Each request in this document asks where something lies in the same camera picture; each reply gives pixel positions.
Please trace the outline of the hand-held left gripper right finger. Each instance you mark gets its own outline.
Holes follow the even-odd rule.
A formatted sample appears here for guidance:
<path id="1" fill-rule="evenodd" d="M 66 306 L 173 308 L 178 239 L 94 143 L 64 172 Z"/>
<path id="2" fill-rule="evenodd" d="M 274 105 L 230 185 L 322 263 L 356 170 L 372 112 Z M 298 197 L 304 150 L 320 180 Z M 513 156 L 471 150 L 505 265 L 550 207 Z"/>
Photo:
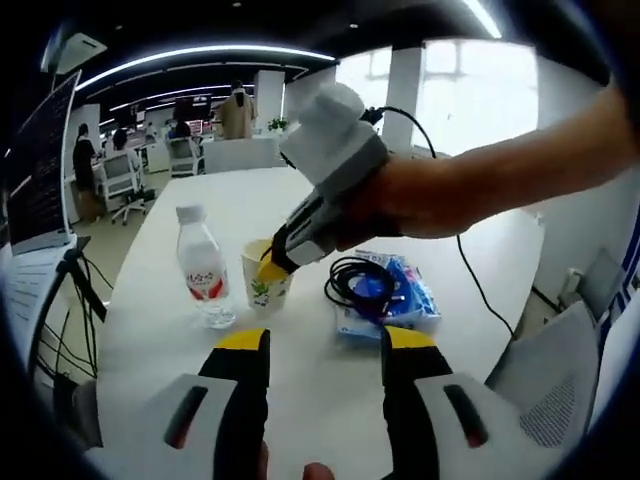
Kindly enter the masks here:
<path id="1" fill-rule="evenodd" d="M 517 409 L 453 373 L 429 335 L 385 327 L 382 383 L 393 478 L 537 478 L 538 447 Z"/>

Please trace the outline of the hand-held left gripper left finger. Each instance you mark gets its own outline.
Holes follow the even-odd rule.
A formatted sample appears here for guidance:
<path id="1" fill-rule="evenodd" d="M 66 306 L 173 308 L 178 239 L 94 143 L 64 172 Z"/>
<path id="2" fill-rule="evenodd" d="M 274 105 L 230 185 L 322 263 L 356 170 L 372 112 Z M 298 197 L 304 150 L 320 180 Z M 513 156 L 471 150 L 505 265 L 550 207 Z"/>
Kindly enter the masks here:
<path id="1" fill-rule="evenodd" d="M 146 479 L 263 479 L 270 331 L 231 333 L 144 406 Z"/>

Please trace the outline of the person's right hand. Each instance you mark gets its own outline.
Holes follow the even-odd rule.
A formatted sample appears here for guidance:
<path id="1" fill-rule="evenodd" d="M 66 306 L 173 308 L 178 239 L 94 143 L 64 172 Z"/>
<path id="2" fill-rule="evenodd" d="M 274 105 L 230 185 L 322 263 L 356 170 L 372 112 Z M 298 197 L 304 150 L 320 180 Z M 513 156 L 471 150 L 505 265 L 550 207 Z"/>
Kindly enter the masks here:
<path id="1" fill-rule="evenodd" d="M 478 221 L 472 171 L 460 161 L 392 158 L 358 186 L 337 228 L 345 251 L 375 237 L 435 239 Z"/>

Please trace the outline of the person's left hand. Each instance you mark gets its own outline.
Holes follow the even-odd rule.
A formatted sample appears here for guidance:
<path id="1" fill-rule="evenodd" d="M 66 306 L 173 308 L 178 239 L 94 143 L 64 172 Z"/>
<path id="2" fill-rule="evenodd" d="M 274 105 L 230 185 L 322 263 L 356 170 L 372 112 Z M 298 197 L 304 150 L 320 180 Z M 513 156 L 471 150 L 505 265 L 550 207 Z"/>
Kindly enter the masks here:
<path id="1" fill-rule="evenodd" d="M 257 479 L 267 480 L 268 476 L 269 450 L 265 442 L 262 442 L 258 460 Z M 334 480 L 335 476 L 326 465 L 313 462 L 303 468 L 303 480 Z"/>

